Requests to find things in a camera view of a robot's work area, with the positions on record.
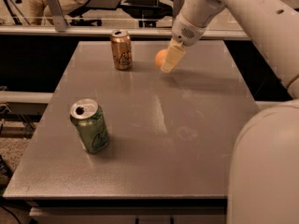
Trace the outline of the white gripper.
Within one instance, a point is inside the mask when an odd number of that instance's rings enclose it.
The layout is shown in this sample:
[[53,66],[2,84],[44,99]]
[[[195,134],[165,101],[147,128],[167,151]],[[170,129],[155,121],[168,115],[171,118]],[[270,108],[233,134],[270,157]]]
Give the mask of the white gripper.
[[162,52],[160,69],[170,73],[186,53],[183,46],[194,45],[205,31],[205,19],[200,13],[180,11],[172,26],[172,40]]

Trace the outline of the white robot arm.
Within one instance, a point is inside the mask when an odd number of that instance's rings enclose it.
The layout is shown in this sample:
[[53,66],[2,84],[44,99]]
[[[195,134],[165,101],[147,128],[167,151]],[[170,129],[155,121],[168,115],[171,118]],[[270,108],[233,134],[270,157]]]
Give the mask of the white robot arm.
[[289,102],[264,105],[238,135],[227,224],[299,224],[299,13],[280,0],[185,0],[158,64],[170,72],[224,8],[291,96]]

